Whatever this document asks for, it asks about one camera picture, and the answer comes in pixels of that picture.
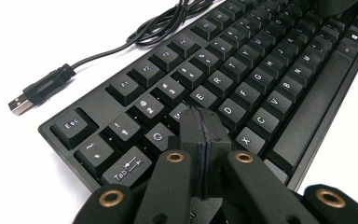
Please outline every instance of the keyboard frame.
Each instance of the keyboard frame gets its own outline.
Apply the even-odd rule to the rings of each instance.
[[[196,25],[197,21],[207,18],[211,11],[213,11],[213,9],[210,9],[208,12],[206,12],[202,16],[200,16],[197,20],[190,23],[187,27],[184,27],[181,31],[177,32],[176,34],[172,35],[168,39],[159,43],[157,46],[155,46],[154,48],[152,48],[151,50],[146,52],[143,56],[136,59],[131,64],[125,66],[122,70],[120,70],[116,74],[113,74],[110,78],[108,78],[106,81],[104,81],[103,83],[98,85],[92,91],[89,91],[88,93],[83,95],[81,98],[77,99],[75,102],[68,105],[66,108],[64,108],[63,110],[58,112],[56,115],[54,115],[52,118],[48,119],[47,121],[45,121],[44,123],[42,123],[39,126],[38,131],[40,132],[40,134],[44,137],[44,139],[56,151],[56,153],[66,163],[66,165],[74,172],[74,174],[77,175],[77,177],[82,181],[82,183],[91,192],[98,189],[101,185],[94,179],[94,177],[92,177],[89,174],[89,172],[75,158],[75,153],[82,146],[82,144],[80,143],[77,147],[75,147],[73,149],[68,149],[65,145],[62,144],[62,142],[57,138],[57,136],[51,131],[50,127],[54,124],[54,122],[57,120],[57,118],[59,118],[63,113],[65,113],[67,111],[74,110],[79,107],[84,108],[83,105],[85,105],[85,104],[94,104],[95,105],[94,100],[96,100],[96,98],[99,98],[98,96],[100,96],[101,91],[104,92],[104,94],[102,94],[102,95],[109,97],[112,101],[115,102],[114,105],[121,105],[116,99],[114,99],[113,96],[111,96],[105,90],[105,88],[110,84],[110,82],[113,80],[113,78],[115,78],[116,76],[121,76],[123,74],[124,75],[128,74],[134,65],[136,65],[138,62],[140,62],[142,60],[149,59],[153,55],[155,50],[170,44],[172,39],[175,38],[179,34],[185,34],[187,37],[195,40],[200,45],[200,49],[197,50],[194,54],[192,54],[192,56],[188,57],[187,59],[184,59],[184,61],[182,63],[189,62],[195,54],[197,54],[201,49],[205,49],[213,41],[213,40],[206,41],[205,39],[199,37],[198,35],[195,35],[190,30],[193,26]],[[308,169],[310,168],[312,160],[315,157],[315,155],[319,149],[319,146],[321,145],[322,141],[324,140],[324,137],[325,137],[336,113],[338,112],[339,107],[340,107],[342,101],[344,100],[345,95],[348,92],[352,81],[354,80],[354,78],[357,74],[357,71],[358,71],[358,55],[357,55],[356,59],[354,60],[349,73],[345,76],[345,78],[336,94],[335,99],[333,100],[332,104],[329,106],[328,110],[326,111],[324,119],[322,120],[321,124],[319,125],[315,135],[313,135],[312,140],[310,141],[310,144],[308,145],[305,154],[303,155],[299,165],[296,168],[296,171],[290,178],[290,180],[287,184],[287,188],[292,189],[292,190],[298,190],[298,188],[301,184],[301,181],[303,180]],[[170,73],[168,73],[165,77],[171,76],[174,72],[175,72],[175,69],[172,70]],[[153,89],[155,89],[157,87],[158,84],[159,84],[159,82],[157,82],[156,84],[151,86],[142,95],[151,92]],[[301,97],[302,99],[304,99],[306,97],[308,91],[309,90],[304,92],[304,95]],[[107,99],[103,98],[103,99],[99,99],[99,100],[101,100],[102,103],[104,103],[105,105],[107,104],[107,102],[104,101]],[[111,108],[111,110],[109,110],[109,112],[110,112],[109,118],[107,118],[107,117],[97,118],[93,114],[97,113],[98,107],[94,108],[94,110],[93,110],[93,108],[89,108],[88,111],[85,111],[86,114],[88,114],[94,120],[94,122],[98,124],[99,127],[96,132],[91,134],[88,138],[84,139],[83,142],[87,142],[93,136],[95,136],[96,134],[99,134],[103,129],[105,129],[107,127],[107,125],[111,121],[113,121],[116,117],[118,117],[122,113],[127,112],[135,103],[136,103],[136,100],[134,100],[132,103],[130,103],[127,106],[122,106],[122,105],[121,106],[110,106],[112,108]]]

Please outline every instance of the function key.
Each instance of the function key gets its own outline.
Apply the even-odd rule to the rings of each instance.
[[[149,60],[144,60],[134,65],[130,75],[145,88],[150,88],[164,77],[165,73]]]
[[[185,35],[178,35],[173,39],[171,44],[168,45],[170,49],[173,49],[183,58],[188,58],[191,54],[197,51],[200,48],[193,40],[189,39]]]
[[[148,128],[152,128],[164,118],[166,110],[160,101],[148,93],[131,108],[131,113]]]
[[[114,77],[106,90],[124,106],[129,105],[145,91],[143,87],[125,74]]]
[[[197,24],[191,28],[191,30],[206,40],[212,40],[221,31],[216,25],[207,20],[201,20],[197,22]]]
[[[51,130],[69,149],[75,148],[97,130],[98,126],[80,108],[70,110],[58,118]]]
[[[122,153],[108,145],[100,135],[92,137],[75,153],[75,157],[94,177],[99,178]]]
[[[106,135],[111,137],[122,149],[129,149],[142,136],[141,126],[126,113],[118,116],[106,128]]]
[[[150,58],[150,61],[155,63],[165,72],[171,72],[179,63],[183,61],[175,51],[164,46],[156,50],[156,52]]]
[[[120,184],[133,187],[149,177],[146,171],[151,165],[152,161],[138,147],[132,147],[103,173],[101,182],[104,185]]]
[[[168,137],[175,136],[162,123],[158,123],[145,135],[143,145],[147,147],[156,157],[168,149]]]

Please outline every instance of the keycap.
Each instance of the keycap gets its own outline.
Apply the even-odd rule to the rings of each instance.
[[[248,117],[248,112],[230,98],[219,106],[217,113],[222,123],[233,132],[236,132]]]
[[[108,144],[100,135],[95,135],[79,148],[75,157],[90,174],[99,178],[122,154],[117,147]]]
[[[125,106],[140,96],[145,91],[145,88],[138,85],[138,83],[129,76],[122,75],[115,78],[106,90]]]
[[[219,27],[207,20],[197,22],[191,30],[206,40],[212,40],[220,33]]]
[[[81,109],[70,110],[58,118],[51,130],[68,148],[73,149],[98,129],[94,121]]]
[[[190,91],[195,90],[207,78],[207,76],[192,63],[180,65],[172,77]]]
[[[247,111],[254,112],[263,95],[249,84],[242,82],[229,97]]]
[[[130,75],[145,88],[150,88],[164,77],[165,73],[149,60],[144,60],[134,65]]]
[[[248,127],[245,127],[235,138],[238,148],[243,148],[253,152],[254,154],[261,155],[267,147],[266,140],[258,136]]]
[[[263,107],[255,112],[247,124],[249,128],[268,142],[272,140],[281,126],[281,122]]]
[[[132,147],[103,173],[101,183],[132,187],[149,177],[143,175],[147,174],[151,165],[152,161],[138,147]]]
[[[186,59],[190,57],[194,52],[196,52],[200,46],[196,44],[193,40],[189,39],[185,35],[177,36],[171,44],[168,45],[170,49],[173,49],[178,53],[182,58]]]
[[[155,63],[165,72],[169,73],[183,61],[183,58],[172,49],[164,46],[156,50],[156,52],[150,57],[150,61]]]
[[[251,70],[238,59],[231,57],[223,64],[220,71],[231,78],[235,83],[240,83],[249,75]]]
[[[225,62],[231,55],[235,53],[232,45],[228,44],[225,40],[218,37],[207,48],[212,54],[216,55],[220,60]]]
[[[219,68],[222,61],[207,49],[203,49],[196,54],[196,56],[191,60],[191,63],[196,65],[196,67],[209,76],[216,71],[217,68]]]
[[[212,110],[220,104],[219,98],[203,86],[198,86],[191,92],[190,96],[186,98],[186,102],[192,106],[201,106]]]
[[[260,53],[249,47],[249,45],[244,45],[240,48],[234,57],[241,60],[250,69],[254,69],[262,60]]]
[[[257,67],[251,75],[245,79],[245,82],[265,95],[271,90],[275,81],[267,72]]]
[[[285,121],[293,107],[293,103],[277,91],[273,91],[262,106],[278,120]]]
[[[187,105],[185,105],[184,103],[180,103],[176,108],[174,108],[170,112],[170,114],[166,118],[166,122],[169,124],[170,128],[179,132],[181,113],[182,111],[185,111],[187,109],[188,109]]]
[[[295,104],[301,97],[304,87],[289,76],[284,76],[275,90]]]
[[[143,134],[141,126],[126,113],[118,116],[106,128],[106,134],[123,149],[128,150]]]
[[[165,105],[174,108],[188,96],[189,91],[173,78],[167,77],[157,85],[153,93]]]
[[[150,130],[143,139],[142,143],[150,150],[156,157],[168,149],[168,136],[175,136],[162,123],[158,123],[152,130]]]
[[[152,128],[164,118],[168,109],[148,93],[135,103],[130,112],[144,125]]]

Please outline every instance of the black keycap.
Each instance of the black keycap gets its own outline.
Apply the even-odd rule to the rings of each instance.
[[[207,76],[192,63],[180,65],[172,76],[191,91],[195,90],[207,78]]]
[[[144,175],[151,165],[152,161],[138,147],[132,147],[103,173],[101,182],[132,187],[149,177]]]
[[[248,127],[245,127],[235,139],[236,145],[241,149],[246,149],[254,154],[261,155],[266,149],[267,143],[266,140],[258,136]]]
[[[98,126],[81,109],[68,111],[51,127],[54,134],[68,149],[75,148],[97,129]]]
[[[199,53],[194,56],[191,60],[191,63],[196,65],[202,72],[204,72],[207,76],[212,74],[217,70],[218,67],[222,64],[222,61],[214,56],[207,49],[202,49]]]
[[[262,106],[275,118],[285,121],[293,107],[293,103],[277,91],[273,91]]]
[[[286,70],[286,64],[283,56],[280,54],[269,54],[263,62],[261,62],[259,68],[266,71],[274,79],[278,79]]]
[[[256,24],[245,18],[239,19],[234,28],[241,30],[248,39],[252,38],[260,30]]]
[[[260,32],[249,40],[248,45],[265,57],[273,47],[273,37],[265,32]]]
[[[223,64],[220,71],[231,78],[235,83],[240,83],[249,75],[251,70],[238,59],[231,57]]]
[[[261,103],[262,96],[263,95],[259,91],[255,90],[247,83],[242,82],[229,97],[235,103],[253,113]]]
[[[208,77],[204,86],[220,99],[226,99],[235,89],[234,82],[220,71]]]
[[[171,44],[168,45],[168,47],[170,49],[173,49],[184,59],[188,58],[200,48],[200,46],[197,45],[196,42],[189,39],[185,35],[179,35],[174,38]]]
[[[308,84],[310,84],[313,73],[310,68],[298,60],[292,65],[286,75],[301,84],[303,87],[307,88]]]
[[[228,42],[220,37],[216,38],[211,45],[208,46],[207,50],[216,55],[223,62],[231,57],[236,51],[232,45],[228,44]]]
[[[281,126],[280,121],[263,107],[259,108],[248,121],[248,126],[260,137],[270,142]]]
[[[168,149],[168,136],[175,136],[175,134],[162,123],[158,123],[145,135],[142,143],[148,150],[158,157],[159,154]]]
[[[269,160],[264,160],[264,163],[267,165],[267,167],[270,169],[270,171],[272,173],[274,173],[279,180],[281,180],[281,182],[284,185],[287,185],[287,183],[289,182],[289,175],[287,173],[285,173],[283,170],[281,170],[278,166],[276,166],[274,163],[272,163]]]
[[[175,131],[179,132],[181,113],[182,111],[185,111],[187,109],[187,105],[180,103],[170,112],[170,114],[166,118],[166,121],[169,124],[170,128],[173,128]]]
[[[254,69],[262,60],[260,53],[249,47],[249,45],[244,45],[240,48],[234,57],[241,60],[241,62],[245,63],[250,69]]]
[[[228,15],[232,21],[236,21],[243,15],[243,11],[239,7],[229,2],[222,4],[219,10]]]
[[[100,135],[92,137],[75,153],[75,157],[94,177],[99,178],[111,164],[122,155],[118,148],[111,147]]]
[[[216,25],[220,30],[225,30],[231,24],[231,20],[228,15],[219,10],[214,10],[212,15],[207,18]]]
[[[131,108],[131,113],[148,128],[152,128],[164,118],[168,109],[149,93]]]
[[[153,90],[153,93],[170,108],[176,107],[190,93],[185,87],[173,80],[171,77],[165,78]]]
[[[275,80],[272,76],[257,67],[251,75],[245,79],[245,82],[265,95],[271,90]]]
[[[242,127],[248,117],[248,112],[229,98],[219,106],[217,114],[222,123],[233,132]]]
[[[284,76],[275,90],[295,104],[301,96],[304,87],[289,76]]]
[[[212,40],[221,31],[219,27],[205,19],[199,21],[193,28],[191,28],[191,30],[206,40]]]
[[[150,57],[150,61],[168,73],[179,65],[183,61],[183,58],[172,49],[164,46],[155,51],[152,57]]]
[[[114,78],[106,90],[122,105],[126,106],[140,96],[145,88],[138,85],[129,76],[122,75]]]
[[[134,65],[130,75],[145,88],[150,88],[164,77],[165,73],[149,60],[144,60]]]
[[[211,110],[216,109],[220,104],[219,98],[203,86],[199,86],[191,92],[190,96],[186,98],[186,102],[192,106],[201,106]]]
[[[141,126],[126,113],[118,116],[106,128],[106,135],[111,137],[122,149],[128,150],[143,134]]]
[[[228,29],[225,30],[221,37],[222,39],[226,40],[230,45],[232,45],[235,49],[238,49],[247,40],[245,34],[234,27],[228,27]]]

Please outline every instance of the brass insert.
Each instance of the brass insert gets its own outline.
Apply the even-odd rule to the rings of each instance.
[[[180,162],[184,160],[185,157],[181,153],[173,152],[168,154],[167,160],[170,162]]]
[[[238,153],[237,156],[235,156],[235,158],[237,159],[237,161],[240,161],[243,163],[248,163],[248,162],[253,161],[253,157],[247,153],[244,153],[244,152]]]
[[[344,199],[328,189],[318,189],[316,191],[316,197],[318,197],[321,202],[335,208],[342,208],[345,206]]]
[[[113,200],[107,199],[107,197],[112,194],[116,195],[116,197]],[[101,195],[100,204],[103,207],[113,207],[121,203],[121,201],[123,201],[123,198],[124,198],[124,194],[120,190],[111,189],[103,193],[103,195]]]

